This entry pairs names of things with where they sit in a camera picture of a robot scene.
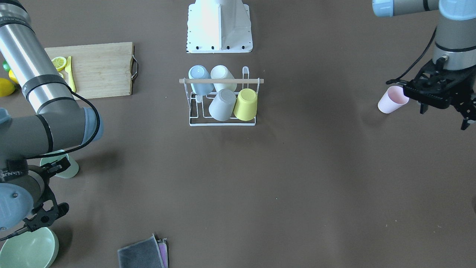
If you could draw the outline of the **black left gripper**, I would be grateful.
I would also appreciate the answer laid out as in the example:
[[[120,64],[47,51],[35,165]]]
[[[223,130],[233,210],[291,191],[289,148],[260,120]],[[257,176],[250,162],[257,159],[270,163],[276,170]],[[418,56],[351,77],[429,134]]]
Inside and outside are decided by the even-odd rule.
[[[420,102],[420,114],[427,112],[429,106],[460,109],[463,116],[460,129],[466,130],[476,120],[475,66],[449,71],[443,65],[443,60],[426,63],[417,76],[403,86],[403,93]]]

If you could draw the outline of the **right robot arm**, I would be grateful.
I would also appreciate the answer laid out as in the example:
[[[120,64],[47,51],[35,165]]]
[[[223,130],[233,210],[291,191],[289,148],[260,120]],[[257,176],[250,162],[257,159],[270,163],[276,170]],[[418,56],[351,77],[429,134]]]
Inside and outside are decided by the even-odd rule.
[[[50,178],[65,171],[65,154],[100,139],[103,122],[97,109],[78,105],[40,44],[25,7],[1,1],[1,53],[14,72],[34,115],[12,117],[1,109],[1,231],[49,227],[69,210],[58,204]]]

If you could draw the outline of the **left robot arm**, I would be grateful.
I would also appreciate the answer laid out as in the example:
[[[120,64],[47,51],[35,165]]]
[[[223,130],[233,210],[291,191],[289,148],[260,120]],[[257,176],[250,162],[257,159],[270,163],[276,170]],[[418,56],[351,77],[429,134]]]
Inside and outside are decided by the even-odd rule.
[[[391,113],[409,99],[429,107],[454,109],[461,114],[461,129],[475,125],[476,15],[474,0],[374,0],[377,17],[411,16],[432,12],[435,25],[430,41],[420,56],[396,78],[379,102]]]

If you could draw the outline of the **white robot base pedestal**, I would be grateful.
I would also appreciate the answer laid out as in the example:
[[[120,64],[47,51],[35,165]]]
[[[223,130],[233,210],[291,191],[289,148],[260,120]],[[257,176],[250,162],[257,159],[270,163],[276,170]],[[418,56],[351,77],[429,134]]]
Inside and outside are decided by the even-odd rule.
[[[241,0],[196,0],[188,6],[187,53],[253,51],[250,7]]]

